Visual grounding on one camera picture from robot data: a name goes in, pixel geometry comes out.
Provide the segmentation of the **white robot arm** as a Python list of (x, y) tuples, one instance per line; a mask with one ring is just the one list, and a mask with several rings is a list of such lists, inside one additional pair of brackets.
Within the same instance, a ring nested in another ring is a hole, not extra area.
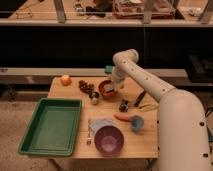
[(131, 77), (158, 103), (159, 171), (213, 171), (204, 107), (193, 93), (178, 89), (137, 65), (134, 49), (113, 55), (116, 89)]

